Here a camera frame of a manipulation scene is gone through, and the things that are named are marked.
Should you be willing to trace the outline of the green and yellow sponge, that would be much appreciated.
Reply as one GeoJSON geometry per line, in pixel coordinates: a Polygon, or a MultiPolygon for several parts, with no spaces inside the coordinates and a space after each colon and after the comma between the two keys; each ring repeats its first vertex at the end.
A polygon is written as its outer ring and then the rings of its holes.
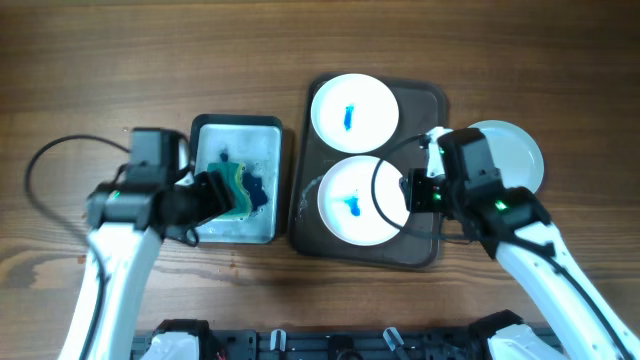
{"type": "Polygon", "coordinates": [[[243,186],[244,163],[210,163],[208,172],[219,172],[230,193],[233,195],[233,208],[220,216],[221,220],[242,220],[249,216],[252,203],[248,191],[243,186]]]}

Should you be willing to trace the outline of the white plate front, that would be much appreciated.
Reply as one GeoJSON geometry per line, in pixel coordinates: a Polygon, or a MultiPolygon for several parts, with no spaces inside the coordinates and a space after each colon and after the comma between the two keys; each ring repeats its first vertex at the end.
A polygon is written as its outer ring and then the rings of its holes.
{"type": "Polygon", "coordinates": [[[485,135],[506,188],[525,187],[532,193],[538,191],[544,177],[544,159],[538,144],[526,131],[499,120],[480,121],[471,128],[477,128],[485,135]]]}

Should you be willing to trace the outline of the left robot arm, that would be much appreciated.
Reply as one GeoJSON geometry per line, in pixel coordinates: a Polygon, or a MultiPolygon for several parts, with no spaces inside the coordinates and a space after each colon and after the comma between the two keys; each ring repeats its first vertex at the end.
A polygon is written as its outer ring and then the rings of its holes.
{"type": "Polygon", "coordinates": [[[89,252],[61,358],[128,358],[164,239],[195,246],[196,227],[232,209],[222,176],[193,168],[184,134],[133,130],[123,180],[99,184],[87,199],[89,252]]]}

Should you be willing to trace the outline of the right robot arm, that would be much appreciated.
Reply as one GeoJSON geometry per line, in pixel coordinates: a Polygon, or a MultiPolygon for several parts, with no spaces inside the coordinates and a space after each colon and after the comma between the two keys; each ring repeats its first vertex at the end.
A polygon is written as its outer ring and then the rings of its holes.
{"type": "Polygon", "coordinates": [[[504,185],[479,129],[436,127],[413,140],[427,160],[402,185],[409,212],[458,222],[463,238],[520,284],[570,358],[638,358],[638,336],[581,270],[537,197],[504,185]]]}

